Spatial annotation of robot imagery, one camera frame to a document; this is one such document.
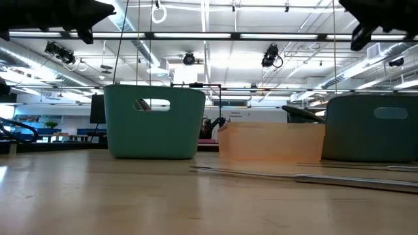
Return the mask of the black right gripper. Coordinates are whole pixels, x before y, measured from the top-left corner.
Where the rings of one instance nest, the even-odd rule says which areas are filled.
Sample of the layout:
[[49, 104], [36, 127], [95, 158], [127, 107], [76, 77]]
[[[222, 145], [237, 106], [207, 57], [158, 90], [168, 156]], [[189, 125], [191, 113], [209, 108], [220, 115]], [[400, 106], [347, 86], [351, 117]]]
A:
[[371, 41], [372, 33], [381, 27], [383, 32], [407, 31], [407, 0], [338, 0], [359, 22], [351, 34], [351, 50], [359, 51]]

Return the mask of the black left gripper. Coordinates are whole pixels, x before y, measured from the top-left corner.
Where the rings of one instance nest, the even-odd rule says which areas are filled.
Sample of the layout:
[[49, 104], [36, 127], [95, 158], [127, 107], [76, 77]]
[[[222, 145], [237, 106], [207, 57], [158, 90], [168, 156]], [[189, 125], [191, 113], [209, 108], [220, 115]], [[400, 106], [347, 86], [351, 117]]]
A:
[[116, 14], [113, 5], [97, 0], [52, 0], [52, 3], [53, 8], [41, 14], [39, 29], [42, 32], [48, 32], [51, 27], [75, 30], [86, 44], [93, 43], [92, 27]]

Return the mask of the silver table knife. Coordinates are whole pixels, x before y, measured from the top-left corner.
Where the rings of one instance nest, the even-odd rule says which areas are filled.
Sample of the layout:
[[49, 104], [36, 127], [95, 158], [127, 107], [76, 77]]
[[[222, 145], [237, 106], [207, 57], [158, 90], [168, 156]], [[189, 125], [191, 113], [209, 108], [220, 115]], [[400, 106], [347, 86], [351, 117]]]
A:
[[243, 172], [225, 168], [211, 168], [205, 166], [190, 166], [195, 170], [217, 172], [222, 174], [236, 174], [241, 176], [254, 176], [264, 178], [277, 178], [293, 180], [299, 183], [313, 183], [321, 185], [336, 185], [344, 187], [355, 187], [361, 189], [375, 189], [381, 191], [393, 191], [398, 193], [418, 194], [418, 182], [396, 181], [374, 178], [354, 178], [346, 176], [325, 176], [316, 174], [265, 174], [255, 172]]

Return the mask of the black monitor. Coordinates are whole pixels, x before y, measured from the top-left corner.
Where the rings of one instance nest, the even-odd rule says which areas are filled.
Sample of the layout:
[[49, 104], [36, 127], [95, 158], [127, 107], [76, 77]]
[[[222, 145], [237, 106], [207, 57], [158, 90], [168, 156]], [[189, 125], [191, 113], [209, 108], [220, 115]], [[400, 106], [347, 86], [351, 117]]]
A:
[[92, 95], [90, 123], [105, 124], [105, 98], [104, 95]]

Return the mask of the LED light bar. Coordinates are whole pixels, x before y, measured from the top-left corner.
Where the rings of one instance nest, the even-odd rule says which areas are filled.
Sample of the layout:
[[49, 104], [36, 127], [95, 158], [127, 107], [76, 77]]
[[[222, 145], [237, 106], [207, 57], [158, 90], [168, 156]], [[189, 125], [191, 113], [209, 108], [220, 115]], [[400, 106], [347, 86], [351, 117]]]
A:
[[[52, 31], [43, 33], [40, 31], [11, 31], [11, 38], [16, 39], [76, 39], [78, 37], [75, 32]], [[306, 34], [306, 33], [93, 33], [93, 38], [98, 40], [257, 40], [257, 41], [294, 41], [294, 42], [350, 42], [349, 34]], [[412, 39], [406, 35], [372, 35], [372, 42], [418, 42], [418, 36]]]

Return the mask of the blue bench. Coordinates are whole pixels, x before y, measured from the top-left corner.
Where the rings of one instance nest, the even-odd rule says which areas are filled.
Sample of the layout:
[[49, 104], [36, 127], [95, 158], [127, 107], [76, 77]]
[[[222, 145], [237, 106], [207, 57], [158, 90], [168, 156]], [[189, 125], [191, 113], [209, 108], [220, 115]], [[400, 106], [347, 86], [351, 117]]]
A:
[[[33, 132], [29, 129], [25, 128], [17, 128], [18, 132], [21, 132], [22, 134], [33, 134]], [[54, 133], [60, 133], [61, 129], [51, 129], [51, 128], [36, 128], [35, 129], [38, 134], [54, 134]]]
[[77, 129], [76, 134], [82, 136], [99, 136], [101, 134], [106, 134], [106, 129]]

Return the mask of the low wooden table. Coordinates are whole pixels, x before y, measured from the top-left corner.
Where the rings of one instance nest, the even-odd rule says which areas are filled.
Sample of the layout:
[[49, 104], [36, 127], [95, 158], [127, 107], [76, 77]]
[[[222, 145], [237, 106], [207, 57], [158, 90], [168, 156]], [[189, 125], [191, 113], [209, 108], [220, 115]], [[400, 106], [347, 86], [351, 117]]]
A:
[[42, 138], [47, 138], [48, 143], [52, 142], [87, 142], [88, 135], [73, 135], [69, 133], [53, 133], [53, 134], [40, 134]]

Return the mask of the dark teal plastic bin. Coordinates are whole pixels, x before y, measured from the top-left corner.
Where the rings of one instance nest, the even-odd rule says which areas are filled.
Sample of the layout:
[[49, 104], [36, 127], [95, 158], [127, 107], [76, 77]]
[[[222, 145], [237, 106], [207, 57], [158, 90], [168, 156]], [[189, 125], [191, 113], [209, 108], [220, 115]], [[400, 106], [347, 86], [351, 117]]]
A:
[[418, 161], [418, 97], [348, 95], [325, 109], [324, 159], [368, 163]]

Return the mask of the light teal plastic bin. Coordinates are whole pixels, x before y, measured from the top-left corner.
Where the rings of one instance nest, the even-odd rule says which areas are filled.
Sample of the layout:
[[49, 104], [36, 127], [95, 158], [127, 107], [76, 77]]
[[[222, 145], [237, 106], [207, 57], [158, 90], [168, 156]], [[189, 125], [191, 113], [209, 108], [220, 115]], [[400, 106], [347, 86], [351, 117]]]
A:
[[[168, 110], [138, 110], [139, 100], [166, 100]], [[197, 152], [205, 94], [186, 87], [104, 87], [108, 150], [118, 159], [191, 159]]]

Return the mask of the white banner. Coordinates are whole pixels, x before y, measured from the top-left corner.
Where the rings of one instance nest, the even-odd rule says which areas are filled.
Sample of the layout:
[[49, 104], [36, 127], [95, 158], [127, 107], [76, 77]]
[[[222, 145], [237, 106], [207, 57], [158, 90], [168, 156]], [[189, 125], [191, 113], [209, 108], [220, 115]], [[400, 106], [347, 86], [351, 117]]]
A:
[[222, 115], [232, 122], [287, 123], [287, 113], [281, 109], [224, 109]]

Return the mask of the orange translucent plastic tray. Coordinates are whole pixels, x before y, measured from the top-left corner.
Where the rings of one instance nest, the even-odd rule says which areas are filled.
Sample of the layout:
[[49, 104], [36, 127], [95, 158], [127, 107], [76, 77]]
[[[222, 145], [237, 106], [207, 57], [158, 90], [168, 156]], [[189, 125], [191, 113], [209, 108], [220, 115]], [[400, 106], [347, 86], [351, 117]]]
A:
[[218, 129], [219, 156], [237, 161], [319, 162], [324, 124], [228, 123]]

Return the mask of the silver ventilation duct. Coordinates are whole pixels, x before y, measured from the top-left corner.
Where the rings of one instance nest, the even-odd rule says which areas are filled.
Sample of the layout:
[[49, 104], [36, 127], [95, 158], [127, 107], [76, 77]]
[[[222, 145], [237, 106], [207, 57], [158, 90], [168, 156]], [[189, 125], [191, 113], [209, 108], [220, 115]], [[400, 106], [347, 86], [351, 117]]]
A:
[[366, 55], [360, 57], [357, 60], [352, 61], [350, 64], [345, 65], [335, 72], [326, 76], [320, 81], [315, 88], [316, 89], [328, 89], [335, 84], [352, 78], [360, 73], [363, 73], [371, 69], [375, 65], [379, 65], [385, 62], [389, 62], [395, 58], [400, 57], [408, 53], [413, 48], [418, 47], [418, 43], [415, 42], [377, 42], [369, 45], [366, 48]]
[[[115, 27], [124, 33], [136, 33], [137, 29], [127, 16], [127, 8], [122, 6], [121, 0], [107, 0], [107, 2], [112, 5], [116, 11], [114, 15], [108, 17]], [[160, 60], [151, 53], [149, 46], [147, 46], [143, 40], [131, 40], [131, 44], [152, 67], [159, 67], [161, 65]]]
[[35, 75], [40, 75], [44, 79], [66, 78], [78, 85], [85, 87], [100, 87], [101, 85], [93, 80], [85, 78], [75, 72], [66, 69], [63, 65], [46, 59], [30, 50], [26, 50], [21, 46], [12, 44], [9, 47], [0, 44], [0, 54], [5, 54], [17, 60], [17, 67], [25, 67]]

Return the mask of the black aluminium rig frame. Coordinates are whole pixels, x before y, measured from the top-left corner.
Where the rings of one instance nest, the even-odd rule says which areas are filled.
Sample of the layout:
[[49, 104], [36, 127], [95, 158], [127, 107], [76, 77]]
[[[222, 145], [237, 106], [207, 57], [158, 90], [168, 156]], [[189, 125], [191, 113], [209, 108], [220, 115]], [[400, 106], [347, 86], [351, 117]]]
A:
[[[0, 155], [13, 153], [34, 153], [44, 151], [72, 151], [85, 149], [108, 149], [107, 144], [87, 142], [65, 143], [32, 143], [19, 144], [14, 142], [0, 142]], [[216, 144], [180, 146], [173, 143], [150, 144], [137, 146], [112, 146], [109, 152], [116, 158], [122, 159], [190, 159], [198, 151], [219, 152]]]

